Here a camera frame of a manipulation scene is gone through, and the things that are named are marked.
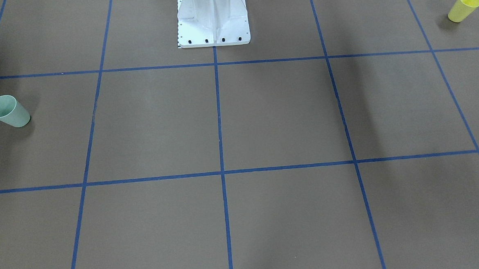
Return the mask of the yellow plastic cup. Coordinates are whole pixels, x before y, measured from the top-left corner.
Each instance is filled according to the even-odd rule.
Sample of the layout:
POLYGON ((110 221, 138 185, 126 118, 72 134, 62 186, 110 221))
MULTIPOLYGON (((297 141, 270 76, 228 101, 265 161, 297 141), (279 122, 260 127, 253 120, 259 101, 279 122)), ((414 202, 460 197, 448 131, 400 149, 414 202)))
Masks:
POLYGON ((447 17, 454 23, 464 21, 479 7, 479 0, 456 0, 447 17))

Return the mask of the green plastic cup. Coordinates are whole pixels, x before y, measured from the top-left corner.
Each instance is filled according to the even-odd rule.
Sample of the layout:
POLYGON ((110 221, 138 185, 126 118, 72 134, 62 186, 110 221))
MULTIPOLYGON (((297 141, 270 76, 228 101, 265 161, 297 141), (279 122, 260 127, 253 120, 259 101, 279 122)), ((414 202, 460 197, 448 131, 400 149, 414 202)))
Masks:
POLYGON ((21 128, 29 123, 31 115, 14 96, 0 95, 0 121, 21 128))

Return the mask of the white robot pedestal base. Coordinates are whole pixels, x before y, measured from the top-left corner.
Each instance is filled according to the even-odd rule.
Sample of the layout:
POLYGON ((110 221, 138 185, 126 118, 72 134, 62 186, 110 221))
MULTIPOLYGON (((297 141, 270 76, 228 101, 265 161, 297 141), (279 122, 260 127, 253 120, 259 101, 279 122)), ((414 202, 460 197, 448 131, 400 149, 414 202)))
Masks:
POLYGON ((246 0, 177 0, 179 48, 251 42, 246 0))

